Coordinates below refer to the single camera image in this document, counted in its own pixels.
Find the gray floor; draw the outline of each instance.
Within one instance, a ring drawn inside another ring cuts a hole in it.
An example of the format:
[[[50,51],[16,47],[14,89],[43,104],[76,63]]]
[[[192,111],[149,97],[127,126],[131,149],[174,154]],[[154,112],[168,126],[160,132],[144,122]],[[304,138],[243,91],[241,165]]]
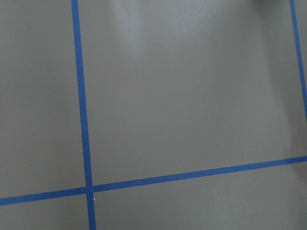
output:
[[[306,155],[289,1],[79,7],[94,184]],[[82,187],[70,1],[5,0],[0,19],[0,198]],[[305,168],[97,193],[97,229],[305,230]],[[87,229],[85,196],[0,207],[0,228]]]

